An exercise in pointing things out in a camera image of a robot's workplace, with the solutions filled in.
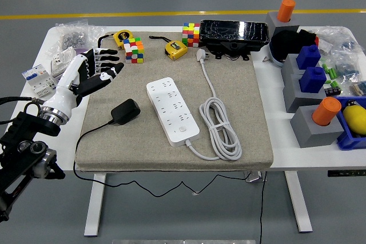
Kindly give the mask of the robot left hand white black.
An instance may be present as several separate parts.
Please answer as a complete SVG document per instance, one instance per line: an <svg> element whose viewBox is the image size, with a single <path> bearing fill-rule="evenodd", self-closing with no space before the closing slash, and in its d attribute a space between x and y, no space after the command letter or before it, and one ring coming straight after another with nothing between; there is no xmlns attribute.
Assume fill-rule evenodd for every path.
<svg viewBox="0 0 366 244"><path fill-rule="evenodd" d="M71 117L82 97L112 82L124 67L117 50L95 48L76 55L59 80L55 94L41 107L42 115L56 113L64 120Z"/></svg>

